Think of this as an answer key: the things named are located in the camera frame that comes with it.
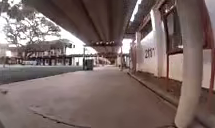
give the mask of wall number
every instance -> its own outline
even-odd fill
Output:
[[[145,58],[151,58],[154,54],[154,48],[148,48],[145,50]]]

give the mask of concrete pillar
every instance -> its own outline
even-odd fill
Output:
[[[139,69],[139,66],[142,64],[142,46],[141,46],[141,33],[136,32],[136,41],[137,41],[137,48],[136,48],[136,58],[137,58],[137,64],[136,69]]]
[[[162,27],[161,13],[158,9],[151,10],[151,21],[154,32],[154,42],[156,42],[156,49],[154,49],[154,54],[157,59],[157,71],[156,76],[163,76],[164,69],[164,59],[166,57],[166,42],[164,38],[164,30]]]
[[[187,128],[198,107],[203,74],[203,28],[199,0],[176,0],[183,41],[183,84],[175,118],[178,128]]]

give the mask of concrete ceiling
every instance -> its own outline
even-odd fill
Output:
[[[24,1],[26,5],[33,6],[80,38],[86,45],[98,52],[108,53],[116,53],[121,45],[136,2],[137,0]]]

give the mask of pole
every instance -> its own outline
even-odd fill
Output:
[[[203,27],[199,0],[176,0],[183,38],[183,84],[175,124],[187,128],[199,102],[203,74]]]
[[[121,46],[121,71],[123,71],[123,48]]]
[[[83,48],[83,70],[85,70],[85,46]]]

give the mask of curb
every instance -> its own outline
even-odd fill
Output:
[[[139,83],[141,83],[142,85],[144,85],[146,88],[148,88],[149,90],[151,90],[152,92],[154,92],[155,94],[157,94],[159,97],[161,97],[163,100],[167,101],[168,103],[170,103],[171,105],[173,105],[173,107],[178,106],[179,104],[179,99],[172,97],[170,94],[164,92],[163,90],[156,88],[154,84],[144,81],[138,77],[136,77],[135,75],[127,72],[127,74],[129,76],[131,76],[133,79],[137,80]]]
[[[178,107],[179,99],[171,96],[170,94],[166,93],[165,91],[159,88],[156,88],[155,85],[150,82],[144,81],[129,72],[127,72],[127,74],[133,79],[137,80],[140,84],[148,88],[150,91],[155,93],[157,96],[159,96],[160,98],[162,98],[163,100],[171,104],[174,108]],[[204,110],[201,110],[201,109],[199,110],[195,120],[198,121],[202,126],[206,128],[215,128],[215,116],[212,114],[208,114]]]

